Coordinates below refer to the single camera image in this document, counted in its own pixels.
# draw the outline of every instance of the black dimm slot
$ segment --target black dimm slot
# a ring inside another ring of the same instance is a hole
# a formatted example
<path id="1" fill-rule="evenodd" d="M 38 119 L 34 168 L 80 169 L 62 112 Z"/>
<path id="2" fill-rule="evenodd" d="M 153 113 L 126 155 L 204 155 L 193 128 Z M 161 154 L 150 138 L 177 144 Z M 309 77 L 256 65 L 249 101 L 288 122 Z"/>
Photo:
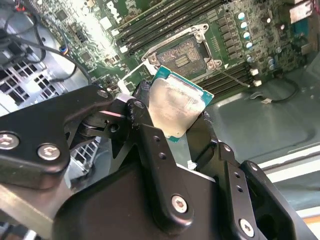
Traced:
<path id="1" fill-rule="evenodd" d="M 226 73 L 249 85 L 253 81 L 249 67 L 245 62 L 227 70 Z M 198 83 L 198 85 L 204 90 L 214 94 L 215 98 L 232 93 L 236 90 L 246 89 L 246 87 L 237 83 L 232 78 L 225 76 L 223 73 L 219 73 L 204 81 L 201 81 Z"/>
<path id="2" fill-rule="evenodd" d="M 241 76 L 241 77 L 237 77 L 237 76 L 235 76 L 235 77 L 237 79 L 239 79 L 241 82 L 246 82 L 246 81 L 250 80 L 250 76 L 247 76 L 247 75 Z M 230 80 L 230 78 L 229 78 L 229 79 L 224 79 L 223 81 L 221 81 L 219 83 L 219 85 L 216 84 L 215 86 L 212 86 L 209 88 L 205 87 L 204 89 L 212 94 L 218 94 L 226 89 L 230 89 L 230 88 L 233 88 L 238 85 L 240 85 L 240 84 L 232 79 Z"/>
<path id="3" fill-rule="evenodd" d="M 144 46 L 145 44 L 148 44 L 153 40 L 160 38 L 163 35 L 167 35 L 171 32 L 174 32 L 175 30 L 179 29 L 181 26 L 188 23 L 192 19 L 203 15 L 204 12 L 206 11 L 210 11 L 210 7 L 213 6 L 214 8 L 215 5 L 220 5 L 218 0 L 211 0 L 210 2 L 207 2 L 207 3 L 205 2 L 207 1 L 201 1 L 200 3 L 198 2 L 199 5 L 197 4 L 198 7 L 196 9 L 194 10 L 191 9 L 191 11 L 186 11 L 179 15 L 176 15 L 174 19 L 170 20 L 170 22 L 160 25 L 159 26 L 160 28 L 157 27 L 156 29 L 154 28 L 153 30 L 149 30 L 148 33 L 146 34 L 142 34 L 137 39 L 134 39 L 134 41 L 130 42 L 128 44 L 129 47 L 132 49 L 134 48 L 140 49 L 141 47 L 140 45 Z"/>
<path id="4" fill-rule="evenodd" d="M 226 71 L 227 74 L 234 76 L 239 72 L 245 72 L 248 73 L 247 65 L 245 63 L 240 64 L 238 66 L 235 66 L 231 69 L 228 69 Z M 218 82 L 220 80 L 223 80 L 225 78 L 228 78 L 226 75 L 219 73 L 217 75 L 211 76 L 210 78 L 207 78 L 201 82 L 198 82 L 197 85 L 199 85 L 201 88 L 206 88 L 208 85 L 211 85 L 212 83 Z"/>
<path id="5" fill-rule="evenodd" d="M 176 1 L 173 0 L 173 2 L 169 2 L 167 5 L 159 8 L 155 12 L 151 12 L 149 15 L 145 16 L 144 18 L 141 18 L 136 23 L 127 26 L 124 29 L 119 29 L 121 32 L 121 38 L 120 42 L 124 42 L 126 38 L 131 36 L 132 34 L 135 34 L 137 31 L 145 28 L 149 24 L 153 24 L 155 21 L 159 20 L 160 18 L 165 17 L 167 14 L 173 12 L 177 8 L 180 8 L 185 3 L 189 2 L 190 0 L 181 0 Z"/>
<path id="6" fill-rule="evenodd" d="M 125 23 L 124 25 L 121 25 L 121 26 L 118 28 L 119 32 L 123 33 L 125 30 L 127 30 L 127 29 L 130 28 L 131 26 L 133 26 L 133 25 L 135 25 L 135 24 L 138 24 L 141 20 L 144 20 L 144 19 L 147 18 L 148 16 L 153 15 L 155 12 L 157 12 L 157 11 L 163 9 L 163 8 L 167 9 L 167 8 L 168 8 L 170 5 L 172 5 L 173 3 L 174 3 L 174 4 L 177 4 L 177 3 L 179 3 L 179 1 L 170 0 L 170 1 L 169 1 L 167 4 L 165 4 L 165 5 L 162 5 L 162 4 L 159 3 L 159 5 L 155 6 L 154 11 L 151 11 L 151 10 L 149 9 L 149 10 L 147 10 L 147 13 L 146 13 L 146 12 L 143 12 L 141 15 L 137 16 L 137 19 L 134 19 L 135 22 L 129 21 L 129 22 Z"/>
<path id="7" fill-rule="evenodd" d="M 237 75 L 232 75 L 233 77 L 239 79 L 241 82 L 242 80 L 246 80 L 248 79 L 248 75 L 245 73 L 239 73 Z M 229 77 L 225 78 L 225 79 L 221 79 L 219 81 L 215 81 L 212 84 L 203 87 L 203 89 L 209 91 L 209 92 L 218 92 L 219 89 L 225 89 L 227 88 L 228 85 L 238 85 L 239 83 L 237 83 L 236 81 L 234 81 L 233 79 L 230 79 Z"/>
<path id="8" fill-rule="evenodd" d="M 139 31 L 130 34 L 127 38 L 122 38 L 122 44 L 128 44 L 130 42 L 137 42 L 141 39 L 143 39 L 144 35 L 146 33 L 152 33 L 156 31 L 157 29 L 160 29 L 172 22 L 174 22 L 176 19 L 180 18 L 181 16 L 187 14 L 188 12 L 192 11 L 194 8 L 198 8 L 199 6 L 203 5 L 208 0 L 193 0 L 193 3 L 191 5 L 184 5 L 181 8 L 178 8 L 172 12 L 169 12 L 166 14 L 166 16 L 162 19 L 159 19 L 156 22 L 150 22 L 147 26 L 140 29 Z"/>
<path id="9" fill-rule="evenodd" d="M 213 0 L 213 1 L 206 3 L 202 7 L 189 13 L 187 16 L 182 17 L 182 19 L 176 20 L 175 22 L 171 23 L 170 26 L 166 26 L 163 29 L 160 29 L 159 31 L 157 31 L 157 33 L 155 35 L 150 35 L 150 36 L 148 36 L 147 39 L 140 40 L 139 42 L 134 43 L 131 46 L 128 46 L 128 48 L 130 49 L 129 54 L 130 55 L 135 54 L 136 51 L 143 48 L 147 44 L 152 43 L 153 41 L 157 40 L 161 36 L 165 36 L 171 32 L 178 30 L 180 27 L 182 27 L 184 24 L 190 22 L 194 18 L 197 18 L 197 17 L 203 15 L 204 13 L 209 12 L 211 9 L 216 8 L 222 4 L 223 3 L 219 0 L 218 1 Z"/>

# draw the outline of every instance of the capacitor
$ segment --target capacitor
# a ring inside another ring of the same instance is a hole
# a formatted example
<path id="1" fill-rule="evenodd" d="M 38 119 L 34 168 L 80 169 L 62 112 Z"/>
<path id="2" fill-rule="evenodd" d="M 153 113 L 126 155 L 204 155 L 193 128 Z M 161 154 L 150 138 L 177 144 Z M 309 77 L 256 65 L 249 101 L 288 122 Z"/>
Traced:
<path id="1" fill-rule="evenodd" d="M 244 32 L 242 36 L 243 36 L 244 39 L 250 39 L 250 33 L 247 32 L 247 31 Z"/>
<path id="2" fill-rule="evenodd" d="M 276 63 L 276 60 L 271 56 L 269 56 L 266 60 L 268 61 L 268 65 L 270 66 Z"/>
<path id="3" fill-rule="evenodd" d="M 270 66 L 269 66 L 269 69 L 270 69 L 271 71 L 275 70 L 275 69 L 276 69 L 276 65 L 274 65 L 274 64 L 270 65 Z"/>
<path id="4" fill-rule="evenodd" d="M 264 16 L 261 18 L 261 21 L 265 24 L 271 23 L 271 18 L 269 16 Z"/>
<path id="5" fill-rule="evenodd" d="M 253 44 L 252 44 L 252 42 L 250 42 L 250 41 L 248 41 L 248 42 L 245 43 L 245 47 L 246 47 L 247 49 L 252 48 L 252 46 L 253 46 Z"/>
<path id="6" fill-rule="evenodd" d="M 240 28 L 245 29 L 246 27 L 248 27 L 248 23 L 246 21 L 240 23 Z"/>
<path id="7" fill-rule="evenodd" d="M 249 64 L 252 64 L 254 62 L 254 58 L 250 55 L 247 55 L 245 58 L 246 58 L 246 62 Z"/>
<path id="8" fill-rule="evenodd" d="M 246 18 L 246 15 L 245 15 L 245 13 L 244 12 L 240 12 L 239 14 L 238 14 L 238 19 L 239 20 L 244 20 Z"/>
<path id="9" fill-rule="evenodd" d="M 276 23 L 275 24 L 276 29 L 283 31 L 286 28 L 286 25 L 284 25 L 283 23 Z"/>

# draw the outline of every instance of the black cable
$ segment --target black cable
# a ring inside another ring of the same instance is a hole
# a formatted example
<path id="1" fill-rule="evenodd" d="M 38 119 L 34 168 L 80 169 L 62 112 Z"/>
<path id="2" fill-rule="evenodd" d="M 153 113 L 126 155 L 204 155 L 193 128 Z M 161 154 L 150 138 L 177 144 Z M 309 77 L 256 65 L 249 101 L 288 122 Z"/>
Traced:
<path id="1" fill-rule="evenodd" d="M 295 81 L 287 78 L 284 75 L 279 76 L 279 78 L 293 87 L 293 92 L 289 96 L 287 96 L 283 99 L 271 99 L 269 97 L 264 96 L 260 92 L 251 92 L 252 95 L 250 98 L 251 99 L 259 99 L 262 102 L 266 102 L 266 103 L 282 104 L 282 103 L 286 103 L 286 102 L 290 101 L 292 98 L 294 98 L 300 92 L 300 87 Z"/>
<path id="2" fill-rule="evenodd" d="M 35 17 L 34 18 L 34 29 L 33 29 L 34 30 L 34 35 L 35 35 L 35 38 L 36 38 L 38 44 L 40 46 L 44 46 L 44 42 L 42 41 L 41 36 L 39 34 L 38 25 L 39 25 L 39 21 Z M 31 64 L 39 64 L 39 63 L 41 63 L 46 58 L 47 52 L 44 49 L 40 49 L 40 51 L 41 51 L 41 56 L 40 56 L 40 59 L 38 61 L 33 61 L 33 60 L 30 60 L 30 59 L 27 59 L 27 62 L 31 63 Z"/>
<path id="3" fill-rule="evenodd" d="M 7 32 L 7 29 L 8 29 L 8 26 L 9 26 L 9 21 L 10 19 L 12 19 L 14 17 L 14 15 L 16 13 L 21 13 L 21 12 L 18 12 L 18 11 L 15 11 L 13 12 L 6 20 L 5 22 L 5 25 L 4 25 L 4 30 Z M 27 28 L 26 30 L 22 31 L 22 32 L 18 32 L 18 33 L 14 33 L 14 34 L 9 34 L 6 38 L 3 38 L 3 39 L 8 39 L 8 42 L 4 43 L 3 46 L 7 46 L 8 44 L 11 43 L 12 40 L 15 40 L 16 42 L 19 42 L 19 43 L 22 43 L 22 44 L 27 44 L 27 45 L 30 45 L 30 46 L 33 46 L 35 48 L 39 48 L 41 50 L 41 57 L 38 61 L 32 61 L 32 60 L 27 60 L 29 63 L 33 63 L 33 64 L 37 64 L 37 63 L 40 63 L 42 62 L 45 57 L 46 57 L 46 51 L 49 51 L 49 52 L 52 52 L 52 53 L 55 53 L 55 54 L 59 54 L 60 56 L 66 58 L 67 60 L 69 60 L 70 62 L 72 62 L 74 64 L 74 68 L 73 68 L 73 71 L 70 75 L 68 75 L 67 77 L 63 77 L 63 78 L 56 78 L 56 79 L 52 79 L 51 82 L 52 83 L 58 83 L 58 82 L 63 82 L 69 78 L 71 78 L 76 72 L 77 72 L 77 69 L 79 68 L 80 71 L 84 74 L 84 76 L 87 78 L 88 80 L 88 84 L 90 85 L 92 83 L 91 81 L 91 77 L 90 75 L 88 74 L 87 70 L 82 67 L 78 62 L 76 62 L 74 59 L 72 59 L 71 57 L 67 56 L 67 55 L 63 55 L 61 54 L 60 51 L 54 49 L 54 48 L 51 48 L 51 47 L 47 47 L 44 45 L 40 35 L 39 35 L 39 30 L 38 30 L 38 25 L 39 25 L 39 22 L 40 22 L 40 16 L 37 14 L 37 13 L 34 13 L 34 12 L 31 12 L 32 13 L 32 16 L 33 16 L 33 26 L 32 27 L 29 27 Z M 53 20 L 51 20 L 49 17 L 43 17 L 45 20 L 47 20 L 48 22 L 50 22 L 55 28 L 56 30 L 59 32 L 59 34 L 61 35 L 62 39 L 63 39 L 63 42 L 64 42 L 64 46 L 65 47 L 68 47 L 68 43 L 67 43 L 67 40 L 66 40 L 66 37 L 63 33 L 63 31 L 55 24 L 55 22 Z M 28 32 L 29 30 L 33 29 L 34 30 L 34 34 L 35 34 L 35 37 L 37 39 L 37 43 L 35 42 L 31 42 L 31 41 L 28 41 L 28 40 L 25 40 L 23 38 L 20 38 L 20 37 L 17 37 L 18 35 L 21 35 L 23 33 L 26 33 Z M 8 62 L 5 63 L 5 65 L 9 64 L 9 63 L 12 63 L 12 59 L 10 59 Z"/>
<path id="4" fill-rule="evenodd" d="M 282 80 L 284 80 L 286 83 L 290 84 L 291 86 L 293 86 L 294 88 L 294 91 L 293 93 L 291 93 L 291 95 L 289 95 L 288 97 L 286 98 L 283 98 L 283 99 L 279 99 L 279 100 L 272 100 L 272 103 L 275 103 L 275 104 L 281 104 L 281 103 L 285 103 L 285 102 L 288 102 L 289 100 L 291 100 L 292 98 L 294 98 L 300 91 L 300 88 L 299 88 L 299 85 L 291 80 L 291 79 L 288 79 L 287 77 L 285 76 L 281 76 Z"/>
<path id="5" fill-rule="evenodd" d="M 25 39 L 17 37 L 17 36 L 11 36 L 11 39 L 20 43 L 20 44 L 26 44 L 26 45 L 29 45 L 29 46 L 32 46 L 32 47 L 35 47 L 38 49 L 43 49 L 43 50 L 46 50 L 46 51 L 49 51 L 49 52 L 52 52 L 54 54 L 58 54 L 58 55 L 64 57 L 65 59 L 69 60 L 70 62 L 72 62 L 74 65 L 76 65 L 80 69 L 80 71 L 83 73 L 83 75 L 87 78 L 89 85 L 92 84 L 91 77 L 90 77 L 89 73 L 87 72 L 87 70 L 82 65 L 80 65 L 76 60 L 74 60 L 73 58 L 69 57 L 68 55 L 61 54 L 61 52 L 59 50 L 56 50 L 56 49 L 48 47 L 48 46 L 41 46 L 35 42 L 28 41 L 28 40 L 25 40 Z"/>
<path id="6" fill-rule="evenodd" d="M 55 78 L 55 79 L 52 79 L 50 80 L 51 83 L 60 83 L 60 82 L 63 82 L 69 78 L 71 78 L 73 75 L 75 75 L 75 73 L 77 72 L 77 65 L 74 65 L 74 68 L 73 68 L 73 71 L 72 73 L 70 73 L 69 76 L 66 76 L 66 77 L 63 77 L 63 78 Z"/>
<path id="7" fill-rule="evenodd" d="M 15 16 L 15 14 L 25 14 L 24 11 L 14 11 L 5 21 L 5 24 L 4 24 L 4 31 L 6 33 L 8 33 L 8 26 L 9 26 L 9 22 L 10 20 Z M 28 27 L 26 30 L 23 30 L 21 32 L 17 32 L 17 33 L 11 33 L 11 34 L 7 34 L 8 36 L 6 36 L 5 38 L 3 38 L 2 40 L 7 40 L 7 39 L 10 39 L 11 36 L 17 36 L 17 35 L 21 35 L 21 34 L 25 34 L 27 32 L 29 32 L 30 30 L 34 29 L 35 28 L 35 23 L 33 22 L 33 25 L 31 27 Z"/>
<path id="8" fill-rule="evenodd" d="M 19 63 L 22 60 L 24 60 L 26 57 L 27 57 L 26 54 L 21 55 L 21 56 L 20 55 L 13 56 L 8 61 L 6 61 L 5 63 L 1 63 L 0 64 L 0 70 L 7 70 L 8 68 L 13 67 L 17 63 Z"/>

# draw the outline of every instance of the motherboard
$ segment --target motherboard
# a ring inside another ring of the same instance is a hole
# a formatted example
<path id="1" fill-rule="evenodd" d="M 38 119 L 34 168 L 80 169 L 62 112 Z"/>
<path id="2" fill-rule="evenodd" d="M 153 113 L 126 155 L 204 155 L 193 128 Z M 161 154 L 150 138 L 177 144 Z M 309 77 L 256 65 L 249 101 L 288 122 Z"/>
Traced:
<path id="1" fill-rule="evenodd" d="M 92 81 L 112 93 L 123 90 L 119 82 L 132 70 L 121 83 L 130 93 L 165 66 L 221 99 L 305 65 L 318 49 L 310 0 L 29 3 L 59 26 Z"/>

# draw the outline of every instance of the silver screw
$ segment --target silver screw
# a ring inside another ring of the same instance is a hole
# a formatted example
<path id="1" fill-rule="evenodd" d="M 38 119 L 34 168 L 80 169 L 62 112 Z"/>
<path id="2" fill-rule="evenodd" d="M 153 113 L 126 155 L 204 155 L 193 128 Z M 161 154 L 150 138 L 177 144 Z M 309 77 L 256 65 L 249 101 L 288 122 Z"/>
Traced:
<path id="1" fill-rule="evenodd" d="M 186 203 L 186 201 L 178 195 L 174 195 L 171 199 L 172 205 L 174 207 L 174 209 L 181 214 L 184 214 L 187 209 L 188 209 L 188 205 Z"/>
<path id="2" fill-rule="evenodd" d="M 109 94 L 106 92 L 106 91 L 103 91 L 103 90 L 98 90 L 98 95 L 103 97 L 103 98 L 108 98 L 109 97 Z"/>
<path id="3" fill-rule="evenodd" d="M 10 133 L 0 134 L 0 149 L 11 150 L 19 145 L 19 138 Z"/>
<path id="4" fill-rule="evenodd" d="M 282 48 L 278 46 L 278 47 L 275 49 L 275 53 L 280 54 L 281 52 L 282 52 Z"/>
<path id="5" fill-rule="evenodd" d="M 200 33 L 196 33 L 196 34 L 195 34 L 195 39 L 201 40 L 201 39 L 202 39 L 201 34 L 200 34 Z"/>
<path id="6" fill-rule="evenodd" d="M 141 108 L 141 109 L 144 108 L 144 105 L 139 101 L 134 101 L 134 105 L 136 105 L 138 108 Z"/>
<path id="7" fill-rule="evenodd" d="M 60 156 L 60 150 L 52 144 L 45 144 L 39 147 L 38 156 L 47 161 L 56 160 Z"/>
<path id="8" fill-rule="evenodd" d="M 150 63 L 152 63 L 152 64 L 155 64 L 156 62 L 157 62 L 157 57 L 155 57 L 155 56 L 151 56 L 151 57 L 149 57 L 149 61 L 150 61 Z"/>
<path id="9" fill-rule="evenodd" d="M 250 163 L 250 166 L 253 170 L 258 171 L 258 168 L 256 165 L 254 165 L 252 162 Z"/>
<path id="10" fill-rule="evenodd" d="M 231 148 L 227 144 L 223 144 L 224 149 L 227 150 L 228 152 L 231 152 Z"/>
<path id="11" fill-rule="evenodd" d="M 251 224 L 245 219 L 240 219 L 239 223 L 240 223 L 240 227 L 241 227 L 242 231 L 248 237 L 253 238 L 255 235 L 255 231 L 254 231 L 253 227 L 251 226 Z"/>

